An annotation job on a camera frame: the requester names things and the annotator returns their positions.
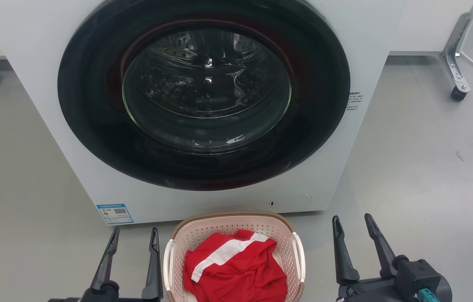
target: gray floor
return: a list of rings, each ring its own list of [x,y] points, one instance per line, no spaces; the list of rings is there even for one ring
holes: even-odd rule
[[[466,47],[473,58],[473,29]],[[473,67],[460,59],[473,90]],[[12,71],[0,84],[0,301],[81,296],[107,227]],[[303,301],[337,297],[330,220],[361,277],[379,264],[363,214],[394,252],[425,258],[457,302],[473,301],[473,91],[461,102],[435,57],[390,57],[328,211],[289,215],[307,258]],[[156,224],[165,242],[176,222]],[[124,227],[112,279],[139,297],[153,225]]]

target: basket handle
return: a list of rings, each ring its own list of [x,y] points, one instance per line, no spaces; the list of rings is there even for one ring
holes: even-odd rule
[[[305,281],[305,255],[304,246],[300,240],[300,236],[296,232],[292,233],[292,247],[294,248],[294,256],[296,257],[296,272],[300,282]]]
[[[164,262],[163,262],[163,271],[164,271],[164,287],[166,291],[171,290],[173,287],[173,252],[175,250],[175,245],[173,244],[173,239],[168,241],[166,245],[166,250],[164,251]]]

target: red clothing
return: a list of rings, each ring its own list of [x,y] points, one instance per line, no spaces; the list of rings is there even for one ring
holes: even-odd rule
[[[185,257],[185,290],[198,302],[284,302],[287,276],[272,256],[273,239],[239,229],[215,233]]]

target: front-loading washing machine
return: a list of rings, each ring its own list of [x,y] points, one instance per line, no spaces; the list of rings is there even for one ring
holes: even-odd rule
[[[108,224],[325,210],[404,0],[0,0],[0,46]]]

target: washing machine door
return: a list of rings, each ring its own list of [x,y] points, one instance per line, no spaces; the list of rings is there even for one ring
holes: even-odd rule
[[[222,190],[314,153],[346,109],[346,56],[298,0],[111,0],[70,40],[58,94],[99,159],[145,182]]]

